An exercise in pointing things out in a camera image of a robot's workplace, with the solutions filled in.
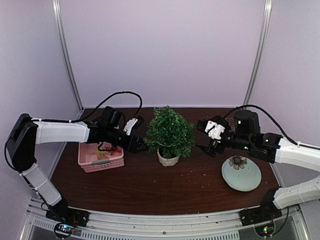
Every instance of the flower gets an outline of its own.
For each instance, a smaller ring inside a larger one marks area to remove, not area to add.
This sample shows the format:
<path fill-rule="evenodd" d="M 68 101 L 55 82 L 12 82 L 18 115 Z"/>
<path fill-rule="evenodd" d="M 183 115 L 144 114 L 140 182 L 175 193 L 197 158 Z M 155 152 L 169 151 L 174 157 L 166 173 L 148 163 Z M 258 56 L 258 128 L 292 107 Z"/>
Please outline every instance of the flower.
<path fill-rule="evenodd" d="M 229 160 L 230 167 L 233 166 L 235 170 L 244 169 L 247 163 L 247 158 L 244 156 L 232 156 Z"/>

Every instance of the green foliage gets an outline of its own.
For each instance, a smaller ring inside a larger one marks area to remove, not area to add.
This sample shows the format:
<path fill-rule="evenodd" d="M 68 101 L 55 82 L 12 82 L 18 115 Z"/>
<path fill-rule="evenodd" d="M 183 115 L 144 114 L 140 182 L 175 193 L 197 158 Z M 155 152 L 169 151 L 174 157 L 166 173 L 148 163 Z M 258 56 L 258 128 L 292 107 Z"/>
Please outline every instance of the green foliage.
<path fill-rule="evenodd" d="M 169 106 L 154 109 L 154 118 L 149 124 L 144 139 L 149 151 L 160 150 L 166 159 L 176 156 L 187 158 L 195 141 L 194 125 Z"/>

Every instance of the plastic basket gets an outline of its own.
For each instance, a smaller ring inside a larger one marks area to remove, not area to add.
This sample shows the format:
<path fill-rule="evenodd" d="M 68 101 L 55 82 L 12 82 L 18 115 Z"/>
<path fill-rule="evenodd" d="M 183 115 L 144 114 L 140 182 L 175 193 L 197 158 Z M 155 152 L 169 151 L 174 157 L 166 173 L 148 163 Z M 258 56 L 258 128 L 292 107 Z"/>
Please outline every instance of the plastic basket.
<path fill-rule="evenodd" d="M 104 142 L 103 145 L 106 147 L 111 146 L 111 144 L 107 142 Z M 97 146 L 98 144 L 96 143 L 79 144 L 78 164 L 86 173 L 118 168 L 125 165 L 124 150 L 121 147 L 117 148 L 121 150 L 121 152 L 115 151 L 112 155 L 108 154 L 108 158 L 98 160 L 98 156 L 93 154 Z"/>

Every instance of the plate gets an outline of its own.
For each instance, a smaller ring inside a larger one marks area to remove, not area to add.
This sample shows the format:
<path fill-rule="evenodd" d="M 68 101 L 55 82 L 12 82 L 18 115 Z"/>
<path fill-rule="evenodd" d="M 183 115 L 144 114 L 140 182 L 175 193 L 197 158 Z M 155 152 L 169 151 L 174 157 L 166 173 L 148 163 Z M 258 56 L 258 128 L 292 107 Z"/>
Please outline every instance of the plate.
<path fill-rule="evenodd" d="M 261 182 L 260 168 L 249 158 L 243 156 L 240 156 L 244 163 L 241 166 L 244 167 L 243 169 L 234 165 L 231 166 L 229 161 L 232 161 L 233 157 L 229 157 L 221 168 L 225 182 L 234 190 L 241 192 L 249 192 L 256 189 Z"/>

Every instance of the table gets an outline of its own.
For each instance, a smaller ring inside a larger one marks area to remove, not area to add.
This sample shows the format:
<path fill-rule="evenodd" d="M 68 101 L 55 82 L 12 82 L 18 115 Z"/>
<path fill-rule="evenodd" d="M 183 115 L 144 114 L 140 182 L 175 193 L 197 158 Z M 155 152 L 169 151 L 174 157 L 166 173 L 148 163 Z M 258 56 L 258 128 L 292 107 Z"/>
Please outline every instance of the table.
<path fill-rule="evenodd" d="M 228 108 L 175 108 L 185 119 L 196 124 L 198 120 L 224 115 Z M 91 110 L 86 109 L 84 116 Z M 122 108 L 129 119 L 135 108 Z M 92 117 L 102 113 L 99 109 Z M 152 108 L 139 113 L 144 124 L 133 132 L 146 136 Z M 194 128 L 196 144 L 207 145 L 209 138 Z M 68 200 L 71 207 L 121 214 L 180 215 L 213 213 L 258 206 L 269 189 L 278 182 L 269 163 L 252 159 L 260 168 L 262 180 L 250 192 L 231 189 L 223 180 L 221 166 L 234 155 L 245 155 L 226 149 L 215 158 L 193 147 L 191 157 L 180 159 L 171 167 L 159 163 L 156 153 L 125 152 L 125 166 L 85 173 L 78 165 L 78 143 L 68 143 L 62 153 L 51 181 Z"/>

